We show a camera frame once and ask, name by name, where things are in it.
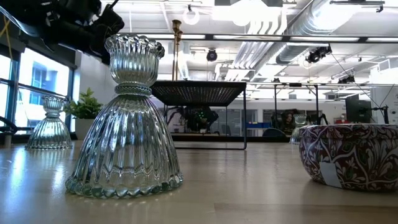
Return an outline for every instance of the wooden table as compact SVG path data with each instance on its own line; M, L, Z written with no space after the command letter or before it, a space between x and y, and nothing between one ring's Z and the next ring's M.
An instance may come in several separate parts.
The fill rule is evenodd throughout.
M164 194L121 200L66 194L64 182L80 145L81 141L75 142L74 149L64 151L0 149L0 223L393 224L398 220L398 194L352 192L314 183L299 152L286 143L249 143L245 151L179 150L184 183Z

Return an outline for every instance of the scalloped glass rim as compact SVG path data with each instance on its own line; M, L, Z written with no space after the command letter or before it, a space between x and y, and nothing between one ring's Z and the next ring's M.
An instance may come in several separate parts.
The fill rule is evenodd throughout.
M66 98L62 98L62 97L59 97L59 96L51 96L51 95L42 96L42 99L43 100L59 100L59 101L66 101L67 100Z
M156 55L159 58L162 58L165 53L164 47L161 43L154 39L148 39L144 35L138 36L136 34L114 34L106 39L105 48L109 53L111 53L113 51L114 44L125 42L129 42L130 44L140 43L141 45L149 47L151 50L156 50Z

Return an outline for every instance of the clear glass vase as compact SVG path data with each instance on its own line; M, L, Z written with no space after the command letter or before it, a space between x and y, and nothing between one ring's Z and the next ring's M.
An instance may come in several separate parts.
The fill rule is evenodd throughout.
M144 36L117 34L107 39L106 49L118 96L88 131L67 190L121 198L178 187L183 176L172 137L149 99L164 48Z
M26 149L71 148L69 131L59 118L65 99L56 96L43 96L42 99L45 118L33 130Z
M295 114L294 123L296 128L292 132L292 136L290 137L290 143L292 145L293 150L298 150L300 145L300 128L306 125L307 116L305 114Z

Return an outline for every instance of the computer screen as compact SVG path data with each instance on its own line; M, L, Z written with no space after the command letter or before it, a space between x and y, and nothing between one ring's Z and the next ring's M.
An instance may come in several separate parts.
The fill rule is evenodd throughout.
M346 99L347 120L352 123L370 123L372 104L366 100Z

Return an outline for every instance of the red and white bowl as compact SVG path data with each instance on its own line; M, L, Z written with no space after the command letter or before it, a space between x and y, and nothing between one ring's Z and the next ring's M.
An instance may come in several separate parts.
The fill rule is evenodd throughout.
M398 189L397 125L306 126L300 136L300 158L314 181L350 190Z

